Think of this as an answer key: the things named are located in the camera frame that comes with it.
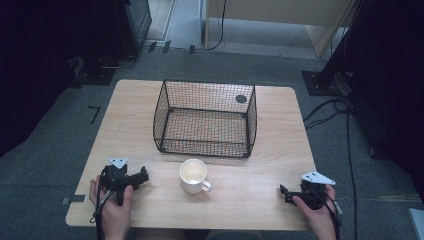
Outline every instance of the wooden table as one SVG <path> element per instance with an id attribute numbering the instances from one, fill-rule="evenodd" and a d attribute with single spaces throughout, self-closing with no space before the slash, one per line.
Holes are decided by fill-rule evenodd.
<path id="1" fill-rule="evenodd" d="M 131 226 L 183 229 L 308 230 L 298 208 L 278 188 L 299 191 L 300 176 L 315 170 L 293 89 L 256 86 L 258 131 L 248 159 L 197 157 L 208 167 L 212 192 L 188 194 L 179 167 L 193 156 L 160 153 L 153 142 L 153 116 L 162 82 L 118 82 L 78 184 L 85 202 L 71 203 L 66 222 L 89 223 L 94 206 L 89 182 L 107 159 L 128 158 L 128 174 L 146 166 L 150 180 L 134 192 Z"/>

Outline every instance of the coffee cup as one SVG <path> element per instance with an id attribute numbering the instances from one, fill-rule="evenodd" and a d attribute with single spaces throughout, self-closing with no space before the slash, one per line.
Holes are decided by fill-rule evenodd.
<path id="1" fill-rule="evenodd" d="M 207 173 L 206 165 L 201 160 L 188 159 L 180 167 L 181 186 L 188 193 L 210 192 L 212 185 L 205 180 Z"/>

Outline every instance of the black wire basket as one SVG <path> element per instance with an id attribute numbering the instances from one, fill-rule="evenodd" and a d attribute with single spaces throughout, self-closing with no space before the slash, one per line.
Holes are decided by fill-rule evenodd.
<path id="1" fill-rule="evenodd" d="M 255 86 L 163 81 L 153 121 L 160 152 L 247 158 L 256 129 Z"/>

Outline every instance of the gray floor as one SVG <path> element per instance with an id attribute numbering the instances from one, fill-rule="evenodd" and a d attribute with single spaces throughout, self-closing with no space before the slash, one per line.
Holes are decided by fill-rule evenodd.
<path id="1" fill-rule="evenodd" d="M 203 6 L 202 23 L 200 23 L 199 1 L 175 1 L 165 39 L 171 41 L 171 47 L 188 49 L 190 45 L 195 45 L 196 49 L 204 49 L 204 39 L 201 38 L 204 33 L 204 11 L 205 6 Z M 166 16 L 167 14 L 162 12 L 156 15 Z M 322 59 L 329 59 L 332 50 L 339 44 L 342 34 L 343 29 L 340 29 L 332 44 L 321 56 Z M 220 37 L 221 19 L 211 19 L 209 47 L 217 45 Z M 305 26 L 285 23 L 225 19 L 222 43 L 214 51 L 317 59 Z"/>
<path id="2" fill-rule="evenodd" d="M 174 21 L 181 2 L 184 1 L 176 1 L 168 33 L 170 39 L 179 39 L 172 41 L 173 44 L 181 44 L 174 47 L 196 44 L 193 43 L 194 38 L 173 37 L 175 32 L 181 33 L 172 27 L 176 24 Z M 68 206 L 62 205 L 61 201 L 75 192 L 108 102 L 120 79 L 161 81 L 182 78 L 292 87 L 303 117 L 318 104 L 332 99 L 309 96 L 301 75 L 303 70 L 320 71 L 326 64 L 325 60 L 303 53 L 298 56 L 279 55 L 225 51 L 197 51 L 189 55 L 187 49 L 170 49 L 167 54 L 159 50 L 152 53 L 143 50 L 133 64 L 117 69 L 110 86 L 84 85 L 81 89 L 66 89 L 30 138 L 0 159 L 0 185 L 3 189 L 0 196 L 0 239 L 96 238 L 94 228 L 66 225 Z M 101 107 L 93 124 L 90 122 L 95 110 L 88 106 Z M 325 107 L 314 115 L 313 120 L 332 113 L 332 106 Z M 344 211 L 342 239 L 354 239 L 355 232 L 357 239 L 415 239 L 408 209 L 424 210 L 424 205 L 409 175 L 391 160 L 369 157 L 367 139 L 355 115 L 349 117 L 351 167 L 347 154 L 346 117 L 337 116 L 328 123 L 307 130 L 317 170 L 337 182 L 337 201 Z M 267 240 L 312 238 L 310 232 L 263 231 L 262 234 Z M 200 239 L 199 235 L 194 236 L 192 239 Z"/>

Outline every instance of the hand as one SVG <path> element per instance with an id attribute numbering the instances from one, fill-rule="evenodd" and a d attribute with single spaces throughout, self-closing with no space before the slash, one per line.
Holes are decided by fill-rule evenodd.
<path id="1" fill-rule="evenodd" d="M 96 181 L 90 181 L 90 201 L 96 206 L 97 189 L 99 186 L 100 176 Z M 124 202 L 119 206 L 116 202 L 109 198 L 103 206 L 102 210 L 102 227 L 106 240 L 125 239 L 131 220 L 131 200 L 133 188 L 128 185 L 124 191 Z M 100 192 L 100 199 L 105 195 L 104 190 Z"/>
<path id="2" fill-rule="evenodd" d="M 328 196 L 335 200 L 336 190 L 334 190 L 334 188 L 330 185 L 325 185 L 325 189 L 327 190 Z M 305 215 L 306 221 L 318 239 L 336 239 L 336 231 L 334 229 L 333 221 L 331 220 L 330 213 L 325 206 L 322 206 L 317 210 L 312 210 L 305 204 L 305 202 L 303 202 L 300 197 L 293 196 L 292 199 L 296 206 L 300 208 L 303 215 Z M 326 203 L 335 213 L 336 207 L 333 205 L 333 202 L 330 199 L 327 199 Z"/>

